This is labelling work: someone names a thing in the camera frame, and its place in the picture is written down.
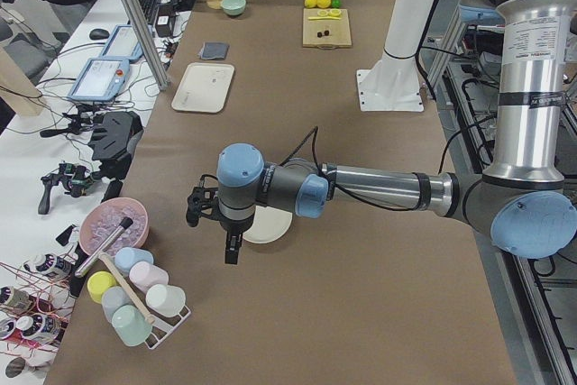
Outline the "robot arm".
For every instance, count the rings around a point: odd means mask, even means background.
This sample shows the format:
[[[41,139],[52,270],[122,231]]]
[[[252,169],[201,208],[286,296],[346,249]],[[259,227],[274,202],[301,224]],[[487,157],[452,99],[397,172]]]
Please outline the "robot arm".
[[[335,191],[377,208],[429,210],[466,223],[505,252],[551,256],[576,233],[576,209],[554,165],[563,91],[564,52],[576,0],[461,0],[495,10],[505,22],[497,131],[491,164],[480,175],[428,176],[320,165],[266,162],[250,144],[219,156],[212,207],[226,230],[224,259],[238,261],[257,206],[319,217]]]

